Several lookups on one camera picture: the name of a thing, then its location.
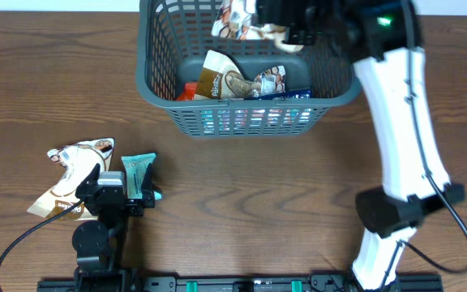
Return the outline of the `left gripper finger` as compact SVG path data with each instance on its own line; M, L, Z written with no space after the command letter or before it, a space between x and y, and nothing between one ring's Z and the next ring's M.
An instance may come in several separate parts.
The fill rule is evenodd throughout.
M155 194L153 190L153 184L152 184L152 165L148 164L144 178L140 187L141 193L142 193L142 198L143 199L154 199Z
M77 198L87 198L97 192L98 178L100 176L100 165L95 164L91 172L86 178L77 186L75 196Z

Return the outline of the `teal snack bag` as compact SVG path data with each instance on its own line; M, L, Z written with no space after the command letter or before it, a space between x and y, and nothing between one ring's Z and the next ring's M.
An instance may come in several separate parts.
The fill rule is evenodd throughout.
M147 168L154 162L155 158L155 153L122 157L122 163L126 171L127 196L130 200L140 200L142 198L141 184Z

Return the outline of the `cookie pouch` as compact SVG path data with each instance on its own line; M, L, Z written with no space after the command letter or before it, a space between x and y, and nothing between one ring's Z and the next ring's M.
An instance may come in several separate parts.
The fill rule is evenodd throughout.
M48 191L27 210L28 213L49 219L75 205L77 186L91 173L95 165L100 172L108 171L114 152L114 139L102 138L64 145L47 152L48 158L66 171Z
M211 29L213 37L238 41L270 40L287 53L297 53L303 49L303 45L285 44L285 34L284 26L255 24L255 15L246 10L244 0L223 0Z
M209 50L197 81L195 100L243 100L285 91L286 71L271 67L253 81L245 79L234 62L224 54Z

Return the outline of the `orange spaghetti package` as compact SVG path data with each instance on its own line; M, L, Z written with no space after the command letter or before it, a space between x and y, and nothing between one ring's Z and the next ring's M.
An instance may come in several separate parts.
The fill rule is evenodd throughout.
M196 89L196 82L186 83L183 92L179 95L176 101L193 101Z

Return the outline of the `tissue pack bundle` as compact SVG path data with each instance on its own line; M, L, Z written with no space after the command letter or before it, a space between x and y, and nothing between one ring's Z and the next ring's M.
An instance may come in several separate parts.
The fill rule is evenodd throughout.
M206 135L218 130L219 135L284 135L296 133L293 126L303 128L310 121L313 109L219 109L214 121L212 110L201 110L200 117Z

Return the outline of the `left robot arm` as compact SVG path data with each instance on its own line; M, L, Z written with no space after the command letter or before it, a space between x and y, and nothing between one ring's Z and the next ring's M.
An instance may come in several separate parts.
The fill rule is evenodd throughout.
M76 291L142 291L144 281L133 268L120 265L130 217L142 217L155 206L152 167L140 179L139 199L126 194L126 177L120 171L101 171L96 164L77 186L75 196L96 217L79 225L72 236L77 253Z

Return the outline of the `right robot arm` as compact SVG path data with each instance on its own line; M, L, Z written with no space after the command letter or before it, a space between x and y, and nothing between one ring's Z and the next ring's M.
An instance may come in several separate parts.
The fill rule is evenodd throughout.
M287 45L330 37L366 95L383 180L357 195L365 232L344 288L398 291L396 266L425 218L465 196L439 157L426 101L425 51L415 6L389 1L249 1L257 24L285 28Z

